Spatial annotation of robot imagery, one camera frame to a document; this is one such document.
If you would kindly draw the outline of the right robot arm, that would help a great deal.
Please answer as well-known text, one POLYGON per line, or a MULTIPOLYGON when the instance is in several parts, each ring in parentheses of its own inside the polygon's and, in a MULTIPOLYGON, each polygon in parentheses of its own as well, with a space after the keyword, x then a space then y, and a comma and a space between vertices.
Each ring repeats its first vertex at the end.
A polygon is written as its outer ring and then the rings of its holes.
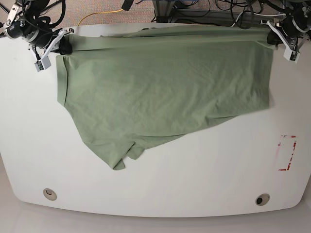
POLYGON ((46 70, 51 66, 48 55, 58 53, 68 55, 72 53, 72 45, 66 36, 74 33, 74 29, 56 29, 63 21, 66 13, 66 2, 58 0, 49 4, 48 0, 17 0, 8 10, 5 23, 0 26, 4 28, 1 37, 10 39, 21 38, 29 44, 29 50, 33 54, 37 71, 46 70), (59 19, 51 22, 49 16, 42 13, 61 3, 61 14, 59 19))

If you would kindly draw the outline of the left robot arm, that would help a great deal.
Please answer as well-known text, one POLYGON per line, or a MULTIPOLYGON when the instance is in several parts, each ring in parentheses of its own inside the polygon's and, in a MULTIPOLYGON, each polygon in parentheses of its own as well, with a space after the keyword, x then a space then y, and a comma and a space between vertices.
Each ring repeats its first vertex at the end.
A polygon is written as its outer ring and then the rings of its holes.
POLYGON ((309 0, 290 0, 284 8, 280 8, 268 0, 263 2, 285 14, 283 19, 261 22, 270 28, 267 43, 276 47, 279 44, 284 44, 284 58, 297 62, 300 48, 311 38, 311 2, 309 0))

